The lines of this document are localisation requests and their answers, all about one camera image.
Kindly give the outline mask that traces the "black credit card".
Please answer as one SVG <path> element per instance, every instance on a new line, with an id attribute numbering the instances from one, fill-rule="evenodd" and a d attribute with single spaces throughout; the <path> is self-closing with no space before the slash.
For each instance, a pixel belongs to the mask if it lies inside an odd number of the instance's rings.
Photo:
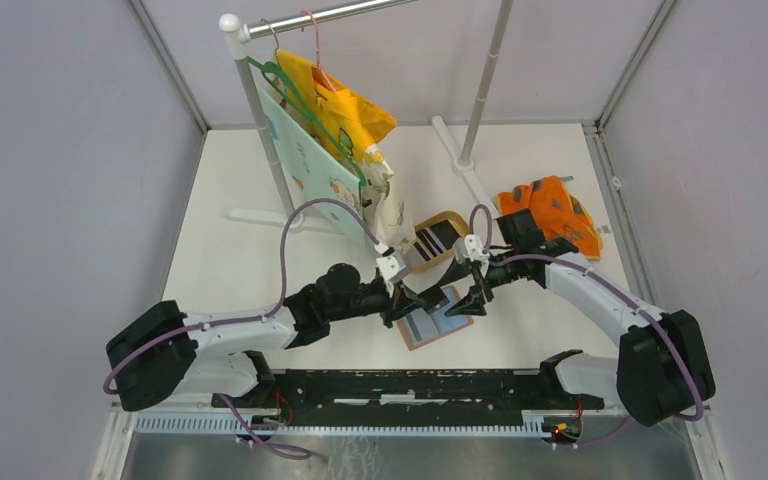
<path id="1" fill-rule="evenodd" d="M 434 256 L 443 255 L 451 250 L 455 242 L 462 237 L 456 225 L 447 219 L 425 227 L 422 232 L 427 250 Z"/>

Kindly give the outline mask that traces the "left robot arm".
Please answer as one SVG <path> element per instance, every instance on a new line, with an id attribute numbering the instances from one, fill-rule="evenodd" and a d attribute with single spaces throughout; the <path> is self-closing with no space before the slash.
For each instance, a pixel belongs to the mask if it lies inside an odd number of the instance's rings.
<path id="1" fill-rule="evenodd" d="M 336 321 L 377 315 L 392 327 L 446 301 L 438 286 L 416 293 L 403 282 L 389 287 L 381 274 L 364 283 L 345 263 L 262 311 L 185 313 L 176 301 L 163 300 L 106 344 L 111 371 L 103 390 L 129 412 L 190 394 L 226 394 L 262 407 L 274 394 L 266 352 L 318 342 Z"/>

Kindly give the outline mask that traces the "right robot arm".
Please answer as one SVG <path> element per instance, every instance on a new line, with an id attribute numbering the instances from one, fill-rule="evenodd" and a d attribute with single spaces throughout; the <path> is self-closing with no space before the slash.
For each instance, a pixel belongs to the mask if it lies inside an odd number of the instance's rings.
<path id="1" fill-rule="evenodd" d="M 667 418 L 699 421 L 716 393 L 703 335 L 685 310 L 669 313 L 602 276 L 569 240 L 548 239 L 529 210 L 501 216 L 505 242 L 499 252 L 469 234 L 457 240 L 455 257 L 439 286 L 471 278 L 448 316 L 483 316 L 497 288 L 533 281 L 573 305 L 617 346 L 613 357 L 568 350 L 542 362 L 540 400 L 562 408 L 577 395 L 618 403 L 637 423 Z"/>

